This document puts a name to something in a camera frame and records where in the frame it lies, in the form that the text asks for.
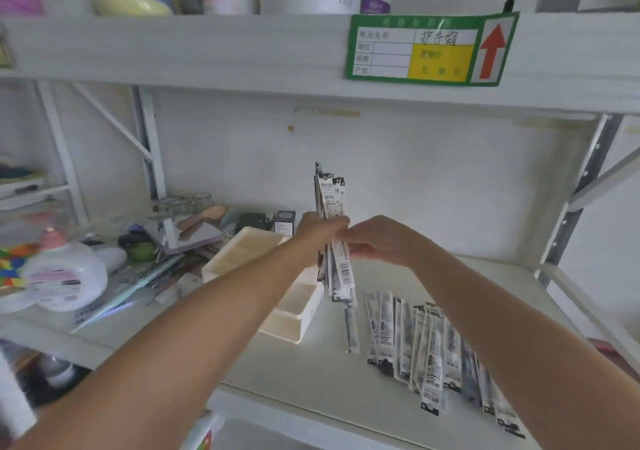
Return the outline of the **green shelf label card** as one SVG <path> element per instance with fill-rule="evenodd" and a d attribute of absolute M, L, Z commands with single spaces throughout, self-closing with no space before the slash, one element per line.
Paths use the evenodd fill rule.
<path fill-rule="evenodd" d="M 519 12 L 351 17 L 345 77 L 369 82 L 497 87 Z"/>

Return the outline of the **colourful toy block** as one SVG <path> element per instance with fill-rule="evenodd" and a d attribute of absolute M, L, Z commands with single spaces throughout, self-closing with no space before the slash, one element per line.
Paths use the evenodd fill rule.
<path fill-rule="evenodd" d="M 39 251 L 39 243 L 0 247 L 0 296 L 23 291 L 22 271 L 26 262 Z"/>

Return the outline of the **white bottle with pink cap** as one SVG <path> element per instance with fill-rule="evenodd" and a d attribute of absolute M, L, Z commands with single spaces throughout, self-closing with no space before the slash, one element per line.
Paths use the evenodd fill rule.
<path fill-rule="evenodd" d="M 53 227 L 44 229 L 39 250 L 26 261 L 21 276 L 29 299 L 58 313 L 87 307 L 108 286 L 108 271 L 100 257 Z"/>

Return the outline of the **person's right hand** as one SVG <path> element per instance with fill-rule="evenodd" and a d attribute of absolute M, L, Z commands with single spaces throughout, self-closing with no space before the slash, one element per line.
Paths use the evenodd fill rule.
<path fill-rule="evenodd" d="M 352 227 L 375 228 L 381 260 L 395 266 L 416 268 L 440 247 L 432 240 L 389 217 L 378 215 Z"/>

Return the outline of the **bundle of pen refill packets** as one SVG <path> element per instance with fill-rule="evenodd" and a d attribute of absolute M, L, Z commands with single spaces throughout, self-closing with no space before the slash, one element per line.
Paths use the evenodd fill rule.
<path fill-rule="evenodd" d="M 316 162 L 314 188 L 316 211 L 322 220 L 346 216 L 346 182 L 343 177 L 324 171 Z M 356 284 L 348 245 L 333 239 L 319 255 L 319 263 L 319 281 L 323 282 L 332 302 L 355 307 Z"/>

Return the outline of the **row of pen refill packets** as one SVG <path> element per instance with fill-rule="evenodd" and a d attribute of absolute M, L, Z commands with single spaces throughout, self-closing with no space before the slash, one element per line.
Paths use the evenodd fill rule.
<path fill-rule="evenodd" d="M 365 291 L 362 300 L 369 328 L 366 363 L 416 395 L 424 413 L 443 416 L 456 394 L 503 431 L 526 439 L 521 418 L 440 307 L 383 291 Z"/>

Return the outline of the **single pen refill packet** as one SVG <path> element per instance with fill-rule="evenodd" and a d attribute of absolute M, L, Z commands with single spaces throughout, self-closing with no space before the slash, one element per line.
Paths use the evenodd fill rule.
<path fill-rule="evenodd" d="M 356 309 L 353 303 L 348 301 L 342 302 L 342 308 L 344 310 L 347 352 L 349 354 L 359 355 L 361 347 L 356 322 Z"/>

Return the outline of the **person's right forearm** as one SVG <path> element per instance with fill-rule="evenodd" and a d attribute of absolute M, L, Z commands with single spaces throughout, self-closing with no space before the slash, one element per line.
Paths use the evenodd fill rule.
<path fill-rule="evenodd" d="M 449 253 L 410 254 L 408 266 L 542 450 L 640 450 L 640 384 Z"/>

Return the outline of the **white metal shelf rack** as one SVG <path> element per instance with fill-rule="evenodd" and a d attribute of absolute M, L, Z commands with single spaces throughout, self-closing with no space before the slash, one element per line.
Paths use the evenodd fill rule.
<path fill-rule="evenodd" d="M 88 182 L 47 180 L 0 201 L 68 201 L 106 235 L 157 195 L 210 192 L 244 208 L 311 210 L 318 161 L 346 177 L 353 222 L 378 213 L 428 235 L 523 300 L 578 331 L 541 280 L 562 283 L 630 365 L 640 345 L 553 265 L 570 238 L 572 194 L 640 120 L 640 0 L 521 12 L 494 88 L 346 78 L 347 16 L 7 19 L 33 117 L 26 138 L 80 122 L 65 160 Z M 94 166 L 89 154 L 98 155 Z"/>

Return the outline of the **green round object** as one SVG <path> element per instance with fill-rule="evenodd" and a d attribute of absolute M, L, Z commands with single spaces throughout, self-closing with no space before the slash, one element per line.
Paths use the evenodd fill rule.
<path fill-rule="evenodd" d="M 129 261 L 132 263 L 151 262 L 156 259 L 155 243 L 134 243 L 124 249 Z"/>

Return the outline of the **black case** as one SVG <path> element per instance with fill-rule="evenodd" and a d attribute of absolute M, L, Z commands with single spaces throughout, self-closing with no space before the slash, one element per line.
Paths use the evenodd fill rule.
<path fill-rule="evenodd" d="M 265 213 L 244 212 L 239 216 L 236 222 L 235 233 L 238 234 L 242 229 L 251 227 L 259 230 L 269 231 L 270 220 Z"/>

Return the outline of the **spiral notebook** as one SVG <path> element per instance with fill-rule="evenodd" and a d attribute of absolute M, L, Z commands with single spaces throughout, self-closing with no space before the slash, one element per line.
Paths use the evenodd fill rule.
<path fill-rule="evenodd" d="M 172 275 L 185 259 L 184 254 L 163 255 L 138 273 L 122 273 L 115 285 L 92 304 L 74 314 L 70 332 L 75 333 L 113 312 L 127 308 L 140 299 L 138 294 L 151 294 L 162 280 Z"/>

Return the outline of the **person's left forearm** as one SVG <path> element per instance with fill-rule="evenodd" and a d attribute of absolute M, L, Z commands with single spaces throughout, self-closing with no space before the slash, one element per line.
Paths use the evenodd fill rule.
<path fill-rule="evenodd" d="M 10 450 L 175 450 L 327 243 L 296 236 L 157 316 Z"/>

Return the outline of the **person's left hand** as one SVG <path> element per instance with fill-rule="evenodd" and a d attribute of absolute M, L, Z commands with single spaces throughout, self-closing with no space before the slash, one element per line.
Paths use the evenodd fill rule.
<path fill-rule="evenodd" d="M 293 236 L 296 251 L 303 256 L 303 266 L 319 265 L 319 255 L 336 239 L 336 235 L 322 235 L 320 224 L 323 218 L 315 211 L 305 212 Z"/>

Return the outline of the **small black box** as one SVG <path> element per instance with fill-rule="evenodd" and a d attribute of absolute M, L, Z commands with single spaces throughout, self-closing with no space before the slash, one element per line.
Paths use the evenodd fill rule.
<path fill-rule="evenodd" d="M 296 212 L 294 210 L 279 210 L 272 217 L 269 230 L 286 237 L 294 235 Z"/>

